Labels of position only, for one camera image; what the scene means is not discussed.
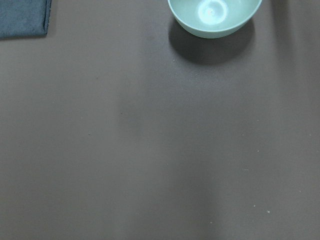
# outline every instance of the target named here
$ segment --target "blue cloth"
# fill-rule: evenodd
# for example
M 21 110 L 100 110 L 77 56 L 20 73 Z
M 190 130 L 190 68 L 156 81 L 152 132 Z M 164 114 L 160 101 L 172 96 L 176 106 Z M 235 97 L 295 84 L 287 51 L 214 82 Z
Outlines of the blue cloth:
M 0 0 L 0 39 L 44 36 L 51 0 Z

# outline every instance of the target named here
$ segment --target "tabletop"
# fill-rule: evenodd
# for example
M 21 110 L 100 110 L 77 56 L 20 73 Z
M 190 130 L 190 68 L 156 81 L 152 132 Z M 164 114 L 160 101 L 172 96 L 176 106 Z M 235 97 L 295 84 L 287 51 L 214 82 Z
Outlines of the tabletop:
M 264 0 L 202 39 L 166 0 L 53 0 L 0 41 L 0 239 L 320 239 L 319 21 Z

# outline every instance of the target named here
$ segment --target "cloth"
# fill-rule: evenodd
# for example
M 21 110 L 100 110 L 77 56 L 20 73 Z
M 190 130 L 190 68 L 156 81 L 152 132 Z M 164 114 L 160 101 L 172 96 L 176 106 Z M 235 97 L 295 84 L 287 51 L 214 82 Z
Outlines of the cloth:
M 44 36 L 51 0 L 0 0 L 0 39 Z

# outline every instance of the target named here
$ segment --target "gray surface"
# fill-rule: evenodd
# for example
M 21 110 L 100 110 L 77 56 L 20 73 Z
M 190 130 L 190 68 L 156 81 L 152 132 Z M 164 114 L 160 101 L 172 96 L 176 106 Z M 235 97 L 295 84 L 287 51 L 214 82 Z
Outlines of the gray surface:
M 165 0 L 54 0 L 0 41 L 0 239 L 320 239 L 319 19 L 204 40 Z

